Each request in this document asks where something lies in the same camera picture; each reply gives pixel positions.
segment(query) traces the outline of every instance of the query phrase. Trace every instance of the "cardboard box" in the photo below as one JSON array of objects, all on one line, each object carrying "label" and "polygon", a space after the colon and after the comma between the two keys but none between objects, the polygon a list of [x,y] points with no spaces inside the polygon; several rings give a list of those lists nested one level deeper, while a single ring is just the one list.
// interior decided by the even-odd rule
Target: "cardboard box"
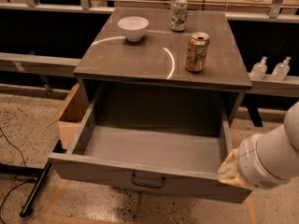
[{"label": "cardboard box", "polygon": [[75,134],[87,110],[87,101],[82,96],[79,84],[76,84],[68,93],[64,103],[52,117],[50,125],[58,122],[59,135],[63,149],[72,144]]}]

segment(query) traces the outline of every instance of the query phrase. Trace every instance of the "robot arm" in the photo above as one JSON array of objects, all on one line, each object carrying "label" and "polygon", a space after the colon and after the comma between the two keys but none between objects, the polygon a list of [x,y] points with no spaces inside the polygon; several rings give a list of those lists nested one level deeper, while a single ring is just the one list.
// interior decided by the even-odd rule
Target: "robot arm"
[{"label": "robot arm", "polygon": [[299,102],[275,130],[254,134],[234,149],[219,169],[219,180],[246,189],[271,189],[299,176]]}]

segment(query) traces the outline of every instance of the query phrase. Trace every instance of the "white bowl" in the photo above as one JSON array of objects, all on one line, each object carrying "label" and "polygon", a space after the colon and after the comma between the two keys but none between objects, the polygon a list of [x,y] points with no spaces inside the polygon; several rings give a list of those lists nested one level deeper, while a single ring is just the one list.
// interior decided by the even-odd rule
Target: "white bowl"
[{"label": "white bowl", "polygon": [[119,27],[129,41],[139,41],[146,34],[149,21],[141,17],[127,17],[119,21]]}]

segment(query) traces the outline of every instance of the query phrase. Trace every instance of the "plastic bottle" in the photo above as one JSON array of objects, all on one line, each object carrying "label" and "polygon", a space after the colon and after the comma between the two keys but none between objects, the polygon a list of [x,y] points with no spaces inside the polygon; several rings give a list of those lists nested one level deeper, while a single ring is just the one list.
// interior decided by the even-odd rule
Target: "plastic bottle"
[{"label": "plastic bottle", "polygon": [[275,79],[283,80],[288,75],[290,71],[289,61],[291,57],[287,56],[286,59],[283,61],[283,63],[278,63],[273,72],[272,77]]},{"label": "plastic bottle", "polygon": [[267,71],[267,65],[265,63],[266,60],[267,57],[263,56],[262,60],[259,63],[253,65],[253,68],[249,73],[251,79],[255,79],[255,80],[263,79],[264,74]]}]

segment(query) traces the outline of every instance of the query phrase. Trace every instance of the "concrete floor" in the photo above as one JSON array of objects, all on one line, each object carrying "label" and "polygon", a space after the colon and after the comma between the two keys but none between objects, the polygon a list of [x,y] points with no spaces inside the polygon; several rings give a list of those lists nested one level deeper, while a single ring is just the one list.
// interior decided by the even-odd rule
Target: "concrete floor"
[{"label": "concrete floor", "polygon": [[[11,143],[23,153],[30,167],[43,167],[59,140],[57,125],[48,122],[66,92],[56,91],[49,99],[45,91],[0,86],[0,126]],[[263,128],[252,125],[240,108],[232,125],[237,146],[254,133],[266,133],[282,123],[285,112],[260,110]],[[21,155],[0,135],[0,162],[22,165]],[[26,177],[0,175],[0,203]],[[299,223],[299,179],[271,189],[254,190],[242,203],[222,203],[197,198],[157,195],[128,189],[62,180],[51,170],[39,192],[31,216],[19,212],[34,184],[24,184],[7,197],[2,219],[18,223]]]}]

